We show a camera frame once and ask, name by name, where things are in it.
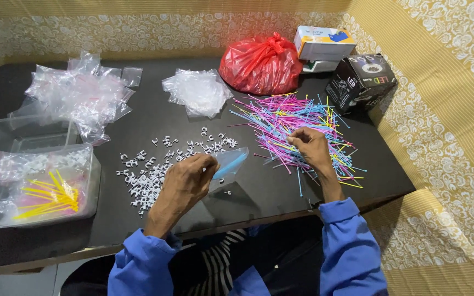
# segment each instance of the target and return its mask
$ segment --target hand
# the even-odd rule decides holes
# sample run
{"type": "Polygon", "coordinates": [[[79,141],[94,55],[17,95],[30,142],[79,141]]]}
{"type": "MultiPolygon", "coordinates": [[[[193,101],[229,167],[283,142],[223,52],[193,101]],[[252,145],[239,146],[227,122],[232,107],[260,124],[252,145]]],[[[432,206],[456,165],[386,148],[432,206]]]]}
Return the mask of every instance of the hand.
{"type": "Polygon", "coordinates": [[[312,166],[317,173],[325,202],[343,200],[345,196],[338,183],[338,177],[332,167],[329,144],[325,135],[309,127],[301,127],[286,138],[294,145],[306,163],[312,166]]]}
{"type": "Polygon", "coordinates": [[[214,157],[200,153],[173,165],[166,173],[159,198],[149,210],[144,235],[165,239],[178,220],[206,196],[219,167],[214,157]]]}

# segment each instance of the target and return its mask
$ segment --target black box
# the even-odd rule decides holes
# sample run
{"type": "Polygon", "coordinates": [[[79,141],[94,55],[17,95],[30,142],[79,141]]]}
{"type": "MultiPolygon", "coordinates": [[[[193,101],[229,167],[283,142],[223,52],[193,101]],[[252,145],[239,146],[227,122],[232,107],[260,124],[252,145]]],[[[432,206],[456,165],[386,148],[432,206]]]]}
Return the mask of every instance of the black box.
{"type": "Polygon", "coordinates": [[[350,55],[340,62],[325,91],[340,114],[369,111],[398,84],[381,54],[350,55]]]}

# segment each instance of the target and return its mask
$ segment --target stack of plastic bags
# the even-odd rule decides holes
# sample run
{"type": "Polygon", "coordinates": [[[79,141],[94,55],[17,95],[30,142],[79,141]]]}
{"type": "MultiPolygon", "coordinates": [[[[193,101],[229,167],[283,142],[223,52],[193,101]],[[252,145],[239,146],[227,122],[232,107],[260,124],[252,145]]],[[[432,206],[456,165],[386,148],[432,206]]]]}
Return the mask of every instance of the stack of plastic bags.
{"type": "Polygon", "coordinates": [[[9,117],[32,114],[56,114],[72,119],[84,143],[93,146],[110,140],[105,126],[129,113],[127,102],[138,86],[142,69],[102,67],[100,55],[82,52],[70,59],[67,70],[37,65],[33,80],[25,91],[28,98],[22,108],[9,117]]]}
{"type": "Polygon", "coordinates": [[[162,80],[162,88],[171,94],[169,102],[186,106],[189,117],[214,118],[233,94],[217,70],[177,69],[175,76],[162,80]]]}

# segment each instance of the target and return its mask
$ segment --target person's left hand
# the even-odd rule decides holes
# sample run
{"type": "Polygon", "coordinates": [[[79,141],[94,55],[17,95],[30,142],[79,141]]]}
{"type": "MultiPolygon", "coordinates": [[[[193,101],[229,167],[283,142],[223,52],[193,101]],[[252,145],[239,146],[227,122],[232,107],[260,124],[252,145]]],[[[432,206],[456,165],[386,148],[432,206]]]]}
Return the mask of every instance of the person's left hand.
{"type": "Polygon", "coordinates": [[[200,153],[173,165],[166,173],[159,198],[148,212],[144,235],[165,239],[178,220],[206,196],[219,167],[214,157],[200,153]]]}

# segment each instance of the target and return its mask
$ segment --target red plastic bag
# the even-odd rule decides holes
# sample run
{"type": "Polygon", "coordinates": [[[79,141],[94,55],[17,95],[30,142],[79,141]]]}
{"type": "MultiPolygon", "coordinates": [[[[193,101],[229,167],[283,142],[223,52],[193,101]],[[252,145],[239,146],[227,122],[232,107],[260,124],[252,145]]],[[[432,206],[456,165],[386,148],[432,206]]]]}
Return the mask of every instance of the red plastic bag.
{"type": "Polygon", "coordinates": [[[302,69],[295,45],[276,32],[230,44],[219,74],[240,92],[273,95],[296,89],[302,69]]]}

